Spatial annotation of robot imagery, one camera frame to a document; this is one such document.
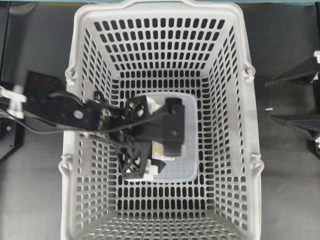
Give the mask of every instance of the black mount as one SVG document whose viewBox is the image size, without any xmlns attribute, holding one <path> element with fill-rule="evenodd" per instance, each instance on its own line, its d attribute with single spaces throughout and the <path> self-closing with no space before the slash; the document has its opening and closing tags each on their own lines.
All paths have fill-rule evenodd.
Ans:
<svg viewBox="0 0 320 240">
<path fill-rule="evenodd" d="M 314 52 L 314 56 L 298 64 L 292 69 L 274 77 L 265 84 L 266 87 L 276 87 L 286 84 L 313 86 L 314 100 L 317 108 L 315 114 L 298 115 L 271 115 L 274 122 L 289 127 L 308 139 L 308 149 L 320 158 L 320 52 Z"/>
<path fill-rule="evenodd" d="M 1 83 L 1 87 L 14 90 L 9 83 Z M 28 72 L 23 95 L 26 102 L 21 102 L 20 111 L 24 116 L 62 132 L 67 127 L 86 138 L 113 145 L 125 179 L 143 178 L 148 160 L 158 167 L 158 173 L 164 168 L 164 162 L 152 158 L 153 141 L 163 145 L 165 156 L 181 155 L 185 107 L 180 98 L 166 98 L 165 104 L 158 105 L 140 95 L 127 99 L 124 108 L 120 108 L 110 105 L 97 90 L 93 100 L 84 102 L 67 92 L 59 78 L 33 71 Z M 6 113 L 10 101 L 14 99 L 0 96 L 2 113 Z M 157 110 L 150 112 L 149 104 L 156 104 Z"/>
<path fill-rule="evenodd" d="M 0 163 L 17 151 L 22 145 L 25 129 L 9 118 L 0 118 Z"/>
</svg>

